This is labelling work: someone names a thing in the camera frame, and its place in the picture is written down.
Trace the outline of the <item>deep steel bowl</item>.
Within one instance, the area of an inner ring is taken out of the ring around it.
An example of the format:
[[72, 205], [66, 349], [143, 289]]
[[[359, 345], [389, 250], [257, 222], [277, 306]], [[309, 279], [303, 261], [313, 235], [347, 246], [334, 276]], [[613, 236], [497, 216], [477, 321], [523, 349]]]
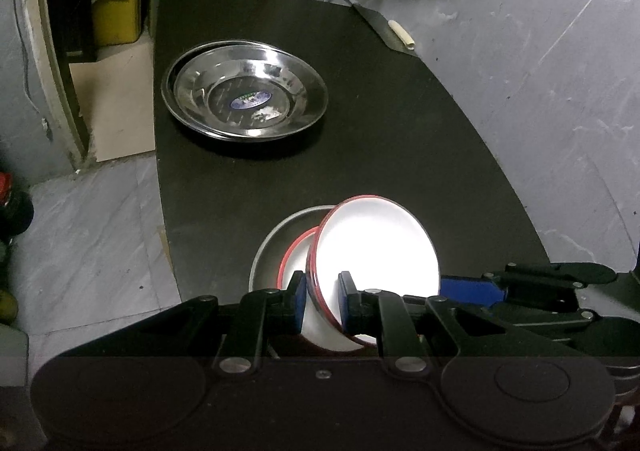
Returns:
[[250, 266], [248, 290], [277, 289], [280, 263], [292, 243], [307, 230], [317, 227], [333, 205], [304, 208], [281, 220], [265, 237]]

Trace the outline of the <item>white ceramic bowl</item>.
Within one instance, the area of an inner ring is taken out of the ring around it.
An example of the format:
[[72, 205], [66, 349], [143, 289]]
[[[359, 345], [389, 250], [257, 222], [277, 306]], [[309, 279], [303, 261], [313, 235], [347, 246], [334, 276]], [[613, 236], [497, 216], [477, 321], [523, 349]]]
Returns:
[[[312, 227], [299, 234], [284, 253], [278, 273], [280, 289], [288, 287], [295, 271], [306, 270], [307, 256], [317, 230], [318, 227]], [[353, 353], [363, 349], [361, 344], [337, 331], [322, 313], [318, 312], [309, 292], [306, 292], [305, 296], [300, 336], [314, 347], [332, 351], [332, 353]]]
[[306, 260], [309, 299], [346, 350], [371, 343], [344, 334], [338, 275], [347, 271], [358, 291], [380, 289], [400, 296], [435, 296], [440, 269], [432, 240], [408, 210], [373, 194], [331, 208], [312, 238]]

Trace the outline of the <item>steel plate with blue label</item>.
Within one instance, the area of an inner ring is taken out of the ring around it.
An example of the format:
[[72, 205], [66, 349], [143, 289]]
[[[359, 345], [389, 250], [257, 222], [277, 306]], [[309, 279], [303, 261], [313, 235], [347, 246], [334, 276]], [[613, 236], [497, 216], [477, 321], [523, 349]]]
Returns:
[[318, 123], [329, 89], [309, 63], [265, 43], [198, 45], [171, 62], [160, 83], [183, 126], [225, 141], [279, 140]]

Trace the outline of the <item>yellow bucket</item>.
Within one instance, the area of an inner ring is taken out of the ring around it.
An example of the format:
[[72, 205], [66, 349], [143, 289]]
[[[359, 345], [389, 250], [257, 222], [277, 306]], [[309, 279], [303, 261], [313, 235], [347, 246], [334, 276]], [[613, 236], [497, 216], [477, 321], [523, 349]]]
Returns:
[[92, 0], [96, 46], [131, 44], [142, 33], [141, 0]]

